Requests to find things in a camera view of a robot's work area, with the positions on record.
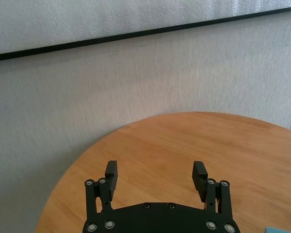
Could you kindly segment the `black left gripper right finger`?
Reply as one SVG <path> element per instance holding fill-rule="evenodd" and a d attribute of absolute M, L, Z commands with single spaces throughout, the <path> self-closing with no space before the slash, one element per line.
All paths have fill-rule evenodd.
<path fill-rule="evenodd" d="M 232 205 L 230 196 L 230 183 L 226 180 L 217 182 L 209 178 L 207 170 L 201 161 L 194 161 L 192 179 L 204 210 L 217 212 L 224 216 L 232 216 Z"/>

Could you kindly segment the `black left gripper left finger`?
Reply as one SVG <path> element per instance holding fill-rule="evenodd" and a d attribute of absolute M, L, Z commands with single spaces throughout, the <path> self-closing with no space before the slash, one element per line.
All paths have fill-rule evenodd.
<path fill-rule="evenodd" d="M 109 161 L 106 166 L 104 177 L 98 181 L 92 179 L 85 181 L 86 217 L 94 220 L 98 215 L 96 199 L 100 198 L 102 204 L 101 214 L 112 210 L 111 202 L 118 178 L 117 161 Z"/>

